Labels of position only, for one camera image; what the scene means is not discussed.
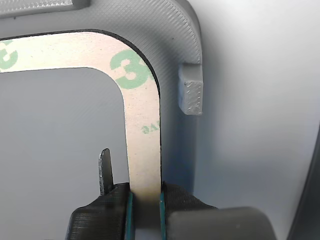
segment white background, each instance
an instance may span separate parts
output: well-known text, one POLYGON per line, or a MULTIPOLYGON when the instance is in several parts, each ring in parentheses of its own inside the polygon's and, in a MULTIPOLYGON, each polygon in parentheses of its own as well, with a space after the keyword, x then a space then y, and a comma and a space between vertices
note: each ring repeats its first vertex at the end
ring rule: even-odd
POLYGON ((320 1, 190 0, 204 51, 195 195, 286 239, 320 119, 320 1))

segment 3m logo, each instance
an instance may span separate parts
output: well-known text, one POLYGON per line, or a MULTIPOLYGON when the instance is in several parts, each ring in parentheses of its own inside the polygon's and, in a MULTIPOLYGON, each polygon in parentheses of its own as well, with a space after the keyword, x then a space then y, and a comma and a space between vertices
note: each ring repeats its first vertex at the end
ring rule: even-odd
POLYGON ((152 76, 149 67, 143 59, 132 49, 124 50, 115 55, 110 62, 111 70, 124 68, 126 75, 115 81, 123 89, 136 89, 152 76))
POLYGON ((144 134, 150 134, 154 131, 160 130, 160 121, 157 121, 156 124, 150 124, 149 126, 143 126, 142 127, 142 132, 144 134))
POLYGON ((18 52, 8 52, 7 49, 12 42, 12 40, 0 41, 0 72, 12 68, 18 61, 18 52))

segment gray plastic part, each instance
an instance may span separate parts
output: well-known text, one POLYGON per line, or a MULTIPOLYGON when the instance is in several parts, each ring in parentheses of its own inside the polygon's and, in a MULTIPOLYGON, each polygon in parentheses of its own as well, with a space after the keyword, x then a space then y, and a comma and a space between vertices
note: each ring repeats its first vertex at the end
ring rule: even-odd
POLYGON ((90 0, 0 0, 0 19, 70 11, 88 7, 90 0))
POLYGON ((204 77, 201 64, 183 64, 179 68, 179 106, 186 115, 201 115, 204 77))
POLYGON ((267 216, 251 207, 181 211, 168 219, 168 240, 276 240, 267 216))
POLYGON ((159 82, 162 178, 192 192, 197 119, 186 117, 177 101, 179 66, 203 60, 199 23, 195 14, 188 14, 194 13, 191 9, 186 0, 91 0, 90 7, 80 10, 0 19, 0 38, 98 29, 132 42, 149 60, 159 82))
POLYGON ((100 195, 105 147, 114 182, 129 181, 123 98, 99 70, 0 73, 0 133, 0 240, 64 240, 100 195))

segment gray plastic housing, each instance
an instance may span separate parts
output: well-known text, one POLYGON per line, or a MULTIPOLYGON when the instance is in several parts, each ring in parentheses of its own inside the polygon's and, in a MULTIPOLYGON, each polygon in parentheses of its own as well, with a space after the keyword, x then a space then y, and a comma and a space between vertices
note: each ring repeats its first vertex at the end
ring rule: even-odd
POLYGON ((186 115, 201 115, 204 77, 201 64, 183 64, 179 69, 179 106, 186 115))
POLYGON ((0 19, 77 10, 89 5, 90 0, 0 0, 0 19))
POLYGON ((0 19, 0 39, 85 29, 127 39, 151 63, 161 97, 162 178, 192 191, 197 119, 185 116, 179 108, 179 66, 202 64, 203 55, 200 25, 189 2, 92 0, 80 10, 0 19))
POLYGON ((167 233, 168 240, 277 240, 267 216, 251 207, 178 211, 167 233))

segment small plastic tab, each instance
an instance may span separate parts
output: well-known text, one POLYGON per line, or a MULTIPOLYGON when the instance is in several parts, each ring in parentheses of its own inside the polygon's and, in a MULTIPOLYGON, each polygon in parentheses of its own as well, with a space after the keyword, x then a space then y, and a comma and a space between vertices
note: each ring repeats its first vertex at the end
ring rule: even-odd
POLYGON ((90 0, 0 0, 0 19, 82 9, 90 0))
POLYGON ((186 115, 201 115, 204 77, 201 64, 185 63, 179 68, 179 106, 186 115))

